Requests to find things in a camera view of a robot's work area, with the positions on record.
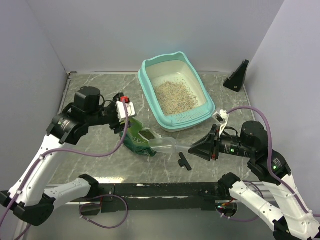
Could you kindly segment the green cat litter bag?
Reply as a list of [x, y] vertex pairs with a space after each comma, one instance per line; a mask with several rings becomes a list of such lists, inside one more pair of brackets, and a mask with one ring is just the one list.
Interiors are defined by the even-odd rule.
[[123, 145], [139, 156], [154, 157], [157, 152], [151, 149], [149, 141], [160, 138], [162, 138], [160, 134], [148, 127], [144, 127], [142, 122], [130, 117], [129, 128], [127, 129]]

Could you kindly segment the black bag clip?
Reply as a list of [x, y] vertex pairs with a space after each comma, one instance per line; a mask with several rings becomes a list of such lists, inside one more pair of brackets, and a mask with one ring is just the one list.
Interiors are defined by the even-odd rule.
[[192, 167], [190, 166], [188, 160], [186, 159], [185, 155], [182, 152], [178, 153], [179, 155], [179, 160], [178, 164], [181, 168], [185, 168], [187, 171], [191, 171]]

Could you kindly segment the clear plastic scoop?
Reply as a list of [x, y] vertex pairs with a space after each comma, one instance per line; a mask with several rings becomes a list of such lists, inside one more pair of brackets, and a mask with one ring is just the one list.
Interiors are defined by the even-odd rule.
[[191, 148], [190, 144], [178, 142], [172, 137], [151, 139], [149, 140], [148, 145], [153, 151], [164, 154], [188, 152]]

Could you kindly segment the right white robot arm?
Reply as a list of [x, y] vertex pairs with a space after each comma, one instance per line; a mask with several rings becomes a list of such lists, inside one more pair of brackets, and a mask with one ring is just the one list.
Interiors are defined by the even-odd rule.
[[216, 160], [220, 154], [248, 158], [248, 168], [272, 194], [277, 206], [250, 190], [233, 173], [218, 181], [223, 199], [236, 199], [247, 206], [272, 230], [276, 240], [312, 240], [320, 237], [320, 223], [307, 209], [295, 185], [292, 171], [277, 151], [269, 152], [268, 133], [258, 121], [247, 121], [240, 135], [220, 133], [213, 125], [210, 132], [194, 143], [188, 152], [204, 160]]

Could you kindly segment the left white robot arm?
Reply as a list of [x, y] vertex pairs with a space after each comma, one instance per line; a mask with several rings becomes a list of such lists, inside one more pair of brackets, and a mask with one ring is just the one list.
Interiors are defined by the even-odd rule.
[[127, 132], [130, 127], [129, 116], [132, 107], [130, 99], [122, 92], [105, 105], [106, 100], [96, 87], [81, 87], [69, 103], [56, 115], [46, 130], [43, 142], [17, 183], [8, 191], [1, 191], [0, 204], [21, 221], [32, 226], [43, 224], [62, 205], [76, 199], [95, 200], [99, 195], [99, 182], [82, 174], [76, 180], [48, 189], [59, 165], [65, 159], [65, 153], [74, 153], [88, 157], [101, 158], [113, 152], [85, 153], [75, 149], [79, 140], [90, 127], [109, 125], [115, 134]]

